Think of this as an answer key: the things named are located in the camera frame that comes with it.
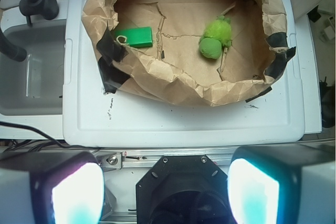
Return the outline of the glowing gripper right finger pad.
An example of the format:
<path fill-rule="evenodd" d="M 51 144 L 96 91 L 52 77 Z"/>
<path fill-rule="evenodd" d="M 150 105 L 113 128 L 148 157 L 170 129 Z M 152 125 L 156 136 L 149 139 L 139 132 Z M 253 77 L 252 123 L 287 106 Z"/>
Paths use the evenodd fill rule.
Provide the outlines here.
<path fill-rule="evenodd" d="M 241 146 L 227 192 L 237 223 L 335 223 L 335 145 Z"/>

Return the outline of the glowing gripper left finger pad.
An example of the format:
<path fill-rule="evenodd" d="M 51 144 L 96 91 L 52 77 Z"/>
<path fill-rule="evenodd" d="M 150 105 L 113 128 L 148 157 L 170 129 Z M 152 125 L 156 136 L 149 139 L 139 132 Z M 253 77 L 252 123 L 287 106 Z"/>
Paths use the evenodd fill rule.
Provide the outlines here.
<path fill-rule="evenodd" d="M 103 202 L 91 152 L 1 153 L 1 223 L 99 223 Z"/>

